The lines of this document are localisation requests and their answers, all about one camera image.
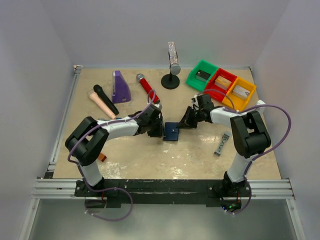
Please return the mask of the blue leather card holder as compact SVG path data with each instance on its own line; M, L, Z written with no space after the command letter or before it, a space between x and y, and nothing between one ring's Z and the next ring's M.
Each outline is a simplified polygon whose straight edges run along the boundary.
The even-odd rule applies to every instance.
M176 142L179 140L180 129L177 126L177 122L166 122L164 124L164 141Z

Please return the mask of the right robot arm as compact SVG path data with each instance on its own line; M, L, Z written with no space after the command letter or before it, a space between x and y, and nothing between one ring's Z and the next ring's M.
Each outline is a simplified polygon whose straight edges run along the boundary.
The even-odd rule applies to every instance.
M265 102L257 101L254 108L246 112L215 106L209 94L194 97L192 103L193 106L187 107L177 128L195 129L200 122L229 127L236 154L223 176L220 189L227 193L244 187L249 163L271 146L271 138L262 119Z

